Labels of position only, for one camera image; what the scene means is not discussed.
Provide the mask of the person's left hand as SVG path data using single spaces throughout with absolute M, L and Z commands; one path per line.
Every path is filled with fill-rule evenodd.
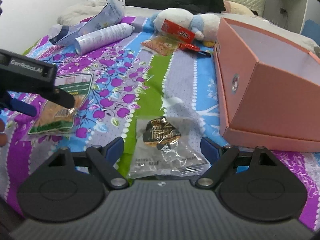
M 5 146 L 8 142 L 8 137 L 4 133 L 4 131 L 5 131 L 5 123 L 3 122 L 2 119 L 0 119 L 0 147 Z

